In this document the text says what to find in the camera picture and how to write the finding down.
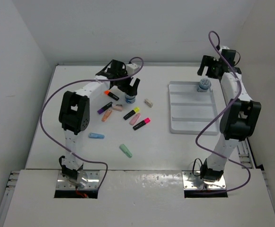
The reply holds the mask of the blue jar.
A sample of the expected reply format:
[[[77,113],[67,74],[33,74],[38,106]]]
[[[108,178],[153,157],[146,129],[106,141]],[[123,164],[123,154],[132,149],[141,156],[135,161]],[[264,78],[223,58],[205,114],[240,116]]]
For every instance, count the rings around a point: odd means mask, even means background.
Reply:
[[[197,91],[198,92],[207,92],[210,90],[211,81],[208,78],[203,78],[199,81]]]
[[[126,103],[128,103],[128,104],[133,104],[135,102],[136,96],[129,96],[129,95],[125,94],[124,97],[125,97]]]

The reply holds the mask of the orange cap black highlighter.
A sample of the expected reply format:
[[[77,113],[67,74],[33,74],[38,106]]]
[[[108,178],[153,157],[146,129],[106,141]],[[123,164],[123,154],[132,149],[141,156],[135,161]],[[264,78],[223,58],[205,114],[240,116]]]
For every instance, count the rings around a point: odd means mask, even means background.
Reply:
[[[117,95],[115,95],[114,93],[112,93],[110,90],[106,90],[104,92],[105,95],[111,97],[112,99],[118,101],[119,100],[119,97]]]

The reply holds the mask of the yellow cap black highlighter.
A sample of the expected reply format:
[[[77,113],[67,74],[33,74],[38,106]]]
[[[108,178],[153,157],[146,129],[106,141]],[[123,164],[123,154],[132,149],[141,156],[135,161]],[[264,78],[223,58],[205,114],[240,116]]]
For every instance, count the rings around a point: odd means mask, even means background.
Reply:
[[[123,119],[124,120],[127,120],[129,119],[130,117],[134,116],[135,114],[137,114],[138,112],[140,111],[140,108],[139,107],[135,107],[133,110],[131,110],[129,113],[127,113]]]

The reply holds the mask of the purple cap black highlighter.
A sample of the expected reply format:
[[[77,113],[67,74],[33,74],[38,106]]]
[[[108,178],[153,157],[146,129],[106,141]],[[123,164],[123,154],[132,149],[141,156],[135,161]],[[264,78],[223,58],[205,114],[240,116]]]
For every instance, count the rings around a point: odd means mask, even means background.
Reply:
[[[102,114],[103,112],[105,112],[106,110],[108,110],[111,106],[112,106],[113,102],[109,102],[107,103],[105,106],[101,107],[97,113],[98,114]]]

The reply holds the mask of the pink pastel highlighter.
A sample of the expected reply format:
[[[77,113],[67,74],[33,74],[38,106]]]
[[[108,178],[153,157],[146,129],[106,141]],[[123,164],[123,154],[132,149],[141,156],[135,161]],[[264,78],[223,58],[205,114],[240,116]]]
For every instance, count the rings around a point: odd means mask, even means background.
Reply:
[[[135,125],[137,120],[140,118],[141,116],[141,113],[136,113],[135,116],[130,120],[129,124],[130,125]]]

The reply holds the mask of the orange pastel highlighter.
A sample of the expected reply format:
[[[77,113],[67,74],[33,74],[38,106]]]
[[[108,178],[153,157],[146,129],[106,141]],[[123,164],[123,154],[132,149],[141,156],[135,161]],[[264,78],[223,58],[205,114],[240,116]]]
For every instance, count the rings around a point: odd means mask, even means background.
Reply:
[[[111,109],[106,110],[106,112],[104,113],[104,115],[103,115],[101,121],[102,121],[102,122],[105,122],[105,121],[110,117],[111,113],[112,113],[112,110],[111,110]]]

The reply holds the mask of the pink cap black highlighter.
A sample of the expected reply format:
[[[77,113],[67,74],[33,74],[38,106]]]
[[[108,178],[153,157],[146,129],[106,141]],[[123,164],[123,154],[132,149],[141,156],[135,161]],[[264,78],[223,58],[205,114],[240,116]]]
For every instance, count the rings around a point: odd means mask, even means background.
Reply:
[[[137,123],[135,126],[133,126],[133,129],[137,130],[137,129],[143,127],[144,125],[148,124],[150,121],[151,121],[150,118],[146,118],[146,119],[140,121],[139,123]]]

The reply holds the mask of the green pastel highlighter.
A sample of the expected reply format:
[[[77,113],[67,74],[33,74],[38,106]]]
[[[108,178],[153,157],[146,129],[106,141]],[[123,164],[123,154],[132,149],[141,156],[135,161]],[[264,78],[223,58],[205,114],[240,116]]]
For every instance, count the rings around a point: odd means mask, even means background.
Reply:
[[[121,144],[119,148],[128,158],[132,158],[133,155],[125,144]]]

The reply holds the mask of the blue pastel highlighter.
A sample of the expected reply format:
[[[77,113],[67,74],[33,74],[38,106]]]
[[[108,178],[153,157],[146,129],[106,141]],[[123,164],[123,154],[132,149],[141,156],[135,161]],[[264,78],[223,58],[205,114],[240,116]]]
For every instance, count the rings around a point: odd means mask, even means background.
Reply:
[[[89,133],[88,137],[91,139],[104,139],[105,136],[103,134],[98,134],[98,133]]]

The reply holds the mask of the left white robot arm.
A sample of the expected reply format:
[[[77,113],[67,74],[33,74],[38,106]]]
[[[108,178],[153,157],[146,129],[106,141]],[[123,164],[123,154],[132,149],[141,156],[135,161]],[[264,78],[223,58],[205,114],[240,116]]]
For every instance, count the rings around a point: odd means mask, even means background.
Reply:
[[[105,91],[116,86],[129,97],[137,95],[140,79],[136,79],[131,86],[133,75],[141,70],[141,66],[129,62],[112,60],[102,70],[95,74],[93,81],[74,92],[67,91],[62,98],[59,122],[65,135],[65,147],[68,154],[60,157],[62,174],[77,181],[83,169],[83,161],[75,157],[78,143],[83,131],[90,123],[90,103]]]

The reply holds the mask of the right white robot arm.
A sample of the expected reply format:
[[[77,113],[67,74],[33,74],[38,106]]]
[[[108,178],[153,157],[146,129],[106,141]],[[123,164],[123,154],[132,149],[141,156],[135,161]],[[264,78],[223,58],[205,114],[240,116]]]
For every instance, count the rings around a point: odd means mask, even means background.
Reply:
[[[197,72],[202,75],[207,67],[207,77],[218,79],[223,90],[227,110],[220,120],[220,138],[210,156],[200,167],[199,177],[207,182],[219,181],[232,152],[241,141],[250,137],[261,111],[260,102],[253,101],[247,93],[239,68],[235,66],[237,52],[228,47],[218,47],[220,59],[203,56]]]

